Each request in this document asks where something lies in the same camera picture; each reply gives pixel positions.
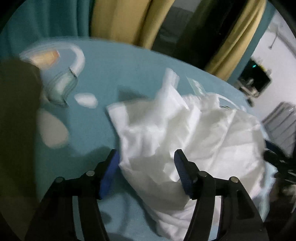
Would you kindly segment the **right hand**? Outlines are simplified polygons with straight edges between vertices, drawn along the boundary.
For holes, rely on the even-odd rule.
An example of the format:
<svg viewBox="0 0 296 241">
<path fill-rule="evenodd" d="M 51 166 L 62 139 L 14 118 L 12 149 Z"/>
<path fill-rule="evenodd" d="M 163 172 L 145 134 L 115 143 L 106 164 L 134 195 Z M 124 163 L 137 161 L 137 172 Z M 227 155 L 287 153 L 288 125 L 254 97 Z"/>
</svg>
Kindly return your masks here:
<svg viewBox="0 0 296 241">
<path fill-rule="evenodd" d="M 295 185 L 280 187 L 278 183 L 274 183 L 269 192 L 269 201 L 272 203 L 278 200 L 295 204 Z"/>
</svg>

